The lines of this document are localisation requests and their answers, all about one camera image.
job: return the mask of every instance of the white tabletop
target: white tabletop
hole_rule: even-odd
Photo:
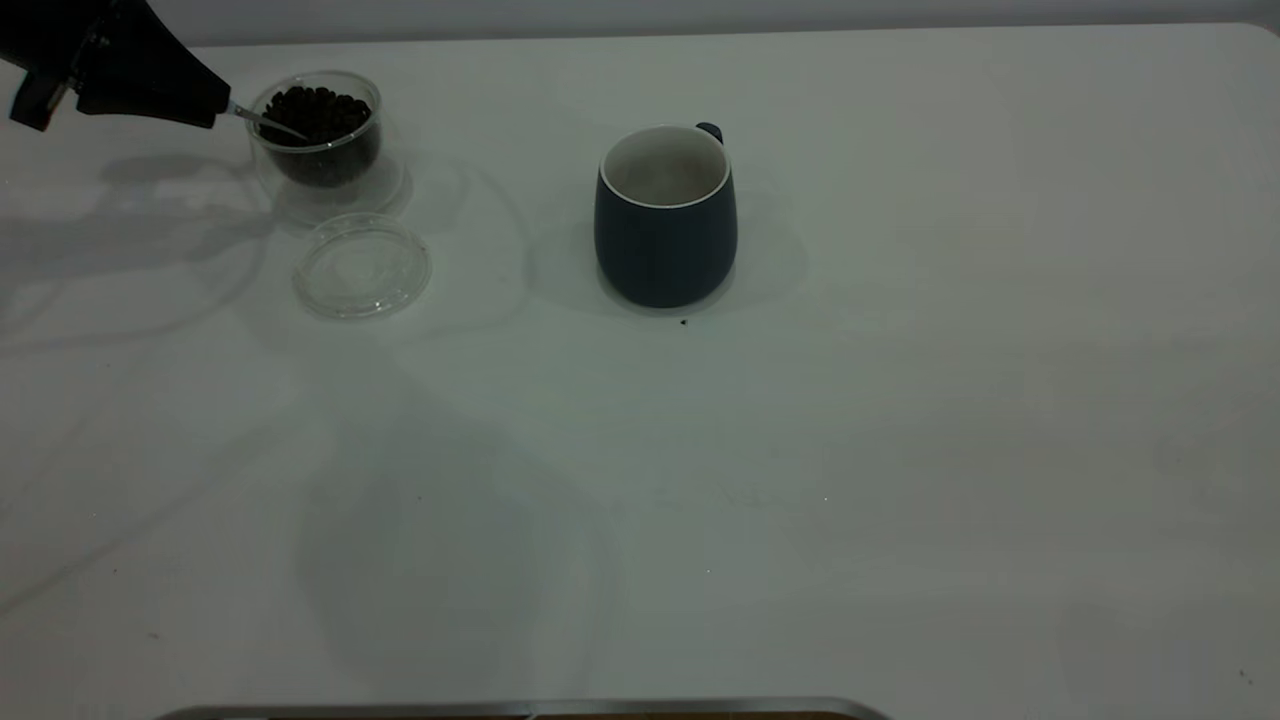
[[[435,274],[319,320],[234,122],[0,126],[0,716],[1280,706],[1267,32],[201,56],[242,100],[374,78]],[[735,163],[731,284],[620,305],[596,160],[700,120]]]

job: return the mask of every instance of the metal spoon handle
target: metal spoon handle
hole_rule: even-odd
[[[230,114],[233,114],[233,115],[236,115],[237,118],[244,118],[246,120],[252,120],[252,122],[255,122],[255,123],[257,123],[260,126],[266,126],[269,128],[275,128],[275,129],[278,129],[280,132],[287,132],[287,133],[292,135],[293,137],[297,137],[298,140],[308,140],[307,136],[302,135],[301,132],[298,132],[298,131],[296,131],[296,129],[293,129],[291,127],[282,126],[280,123],[278,123],[275,120],[270,120],[268,118],[264,118],[262,115],[259,115],[257,113],[253,113],[251,110],[246,110],[244,108],[241,108],[239,105],[236,104],[234,100],[227,108],[227,111],[230,113]]]

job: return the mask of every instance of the dark blue mug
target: dark blue mug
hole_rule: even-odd
[[[646,307],[710,295],[737,254],[733,172],[718,127],[657,126],[617,142],[595,182],[595,256]]]

